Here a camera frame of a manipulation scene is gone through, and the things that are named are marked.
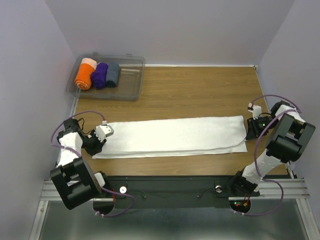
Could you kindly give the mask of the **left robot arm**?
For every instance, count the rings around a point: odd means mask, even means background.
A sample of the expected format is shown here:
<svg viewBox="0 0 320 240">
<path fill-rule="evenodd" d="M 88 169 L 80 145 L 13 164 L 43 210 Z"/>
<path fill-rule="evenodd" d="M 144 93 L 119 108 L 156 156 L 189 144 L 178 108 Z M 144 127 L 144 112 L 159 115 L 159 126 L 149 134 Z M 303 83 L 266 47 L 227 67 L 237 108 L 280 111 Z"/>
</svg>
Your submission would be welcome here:
<svg viewBox="0 0 320 240">
<path fill-rule="evenodd" d="M 95 197 L 106 197 L 111 193 L 111 184 L 104 180 L 102 173 L 92 171 L 81 150 L 90 156 L 101 153 L 114 130 L 105 120 L 89 134 L 83 132 L 74 118 L 65 120 L 63 126 L 64 130 L 57 136 L 60 160 L 50 171 L 50 178 L 66 208 L 72 210 Z"/>
</svg>

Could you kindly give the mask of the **white towel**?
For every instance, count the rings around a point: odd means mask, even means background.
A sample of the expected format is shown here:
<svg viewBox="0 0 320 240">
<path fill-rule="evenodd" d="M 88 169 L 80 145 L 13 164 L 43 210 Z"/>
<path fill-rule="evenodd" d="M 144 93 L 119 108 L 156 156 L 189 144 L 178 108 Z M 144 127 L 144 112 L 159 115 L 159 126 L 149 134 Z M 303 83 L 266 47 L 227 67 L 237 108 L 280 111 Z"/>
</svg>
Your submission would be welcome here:
<svg viewBox="0 0 320 240">
<path fill-rule="evenodd" d="M 242 116 L 112 122 L 114 134 L 93 159 L 245 153 Z"/>
</svg>

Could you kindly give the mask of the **grey rolled towel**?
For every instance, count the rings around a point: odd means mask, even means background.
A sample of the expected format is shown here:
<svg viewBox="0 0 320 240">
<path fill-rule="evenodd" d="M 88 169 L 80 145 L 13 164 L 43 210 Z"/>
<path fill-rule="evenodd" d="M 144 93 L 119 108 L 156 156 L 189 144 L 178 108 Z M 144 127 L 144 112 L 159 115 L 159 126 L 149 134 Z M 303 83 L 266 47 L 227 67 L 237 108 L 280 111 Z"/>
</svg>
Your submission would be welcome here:
<svg viewBox="0 0 320 240">
<path fill-rule="evenodd" d="M 108 64 L 108 69 L 105 78 L 105 86 L 108 88 L 115 88 L 118 83 L 120 72 L 120 66 L 116 62 L 110 62 Z"/>
</svg>

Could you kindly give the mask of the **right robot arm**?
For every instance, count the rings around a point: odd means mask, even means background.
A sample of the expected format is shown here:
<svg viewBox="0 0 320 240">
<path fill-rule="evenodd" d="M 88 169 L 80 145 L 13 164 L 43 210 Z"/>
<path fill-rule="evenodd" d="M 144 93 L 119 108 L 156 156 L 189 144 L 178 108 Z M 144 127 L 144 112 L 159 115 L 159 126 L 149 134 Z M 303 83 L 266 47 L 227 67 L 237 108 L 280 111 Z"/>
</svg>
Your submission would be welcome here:
<svg viewBox="0 0 320 240">
<path fill-rule="evenodd" d="M 254 161 L 238 171 L 230 182 L 229 189 L 235 195 L 252 194 L 265 175 L 275 167 L 297 161 L 316 127 L 303 120 L 297 107 L 286 101 L 277 102 L 266 116 L 262 108 L 250 102 L 247 107 L 252 117 L 247 119 L 247 140 L 257 139 L 254 148 Z M 261 138 L 271 130 L 265 149 L 257 156 Z"/>
</svg>

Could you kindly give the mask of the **orange rolled towel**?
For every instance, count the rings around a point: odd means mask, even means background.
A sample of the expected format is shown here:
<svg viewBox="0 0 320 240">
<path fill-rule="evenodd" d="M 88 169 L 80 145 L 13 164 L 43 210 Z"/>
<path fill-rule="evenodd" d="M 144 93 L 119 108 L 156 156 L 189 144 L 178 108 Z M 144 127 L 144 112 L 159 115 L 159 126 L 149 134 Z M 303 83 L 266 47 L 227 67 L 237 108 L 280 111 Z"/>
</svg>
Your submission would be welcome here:
<svg viewBox="0 0 320 240">
<path fill-rule="evenodd" d="M 78 68 L 74 83 L 81 90 L 89 90 L 92 81 L 91 74 L 96 70 L 97 62 L 91 58 L 83 58 Z"/>
</svg>

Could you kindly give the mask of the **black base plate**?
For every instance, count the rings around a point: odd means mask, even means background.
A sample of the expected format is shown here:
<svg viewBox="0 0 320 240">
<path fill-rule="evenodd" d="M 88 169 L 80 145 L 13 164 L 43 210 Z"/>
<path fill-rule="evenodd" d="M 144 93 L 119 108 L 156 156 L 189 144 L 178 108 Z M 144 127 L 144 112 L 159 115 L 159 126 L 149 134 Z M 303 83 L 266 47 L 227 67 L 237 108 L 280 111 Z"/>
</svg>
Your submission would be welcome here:
<svg viewBox="0 0 320 240">
<path fill-rule="evenodd" d="M 233 185 L 233 176 L 108 176 L 107 188 L 120 191 L 115 207 L 125 209 L 229 208 L 231 199 L 258 197 Z"/>
</svg>

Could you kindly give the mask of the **purple rolled towel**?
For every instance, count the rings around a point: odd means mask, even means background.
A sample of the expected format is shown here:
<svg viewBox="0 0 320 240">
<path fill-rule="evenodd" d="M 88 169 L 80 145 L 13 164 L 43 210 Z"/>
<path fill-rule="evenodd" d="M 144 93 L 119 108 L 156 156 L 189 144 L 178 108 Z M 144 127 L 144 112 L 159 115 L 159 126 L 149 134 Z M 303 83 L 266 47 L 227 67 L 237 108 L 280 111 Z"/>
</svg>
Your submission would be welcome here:
<svg viewBox="0 0 320 240">
<path fill-rule="evenodd" d="M 95 71 L 90 76 L 92 85 L 98 90 L 106 87 L 108 67 L 107 63 L 100 62 L 97 64 Z"/>
</svg>

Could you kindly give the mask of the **clear plastic bin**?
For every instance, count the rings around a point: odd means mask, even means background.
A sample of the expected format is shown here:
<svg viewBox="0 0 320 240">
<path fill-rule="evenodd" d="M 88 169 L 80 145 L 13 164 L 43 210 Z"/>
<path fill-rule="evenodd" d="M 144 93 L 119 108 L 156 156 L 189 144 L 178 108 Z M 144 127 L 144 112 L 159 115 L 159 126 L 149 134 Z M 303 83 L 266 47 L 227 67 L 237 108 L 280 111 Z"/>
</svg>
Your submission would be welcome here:
<svg viewBox="0 0 320 240">
<path fill-rule="evenodd" d="M 83 58 L 90 58 L 97 63 L 119 64 L 118 80 L 115 87 L 96 89 L 94 86 L 88 90 L 82 90 L 75 84 L 75 78 Z M 117 101 L 136 101 L 142 91 L 145 73 L 145 59 L 140 56 L 106 55 L 93 52 L 80 55 L 70 73 L 65 91 L 76 97 L 85 99 L 103 99 Z"/>
</svg>

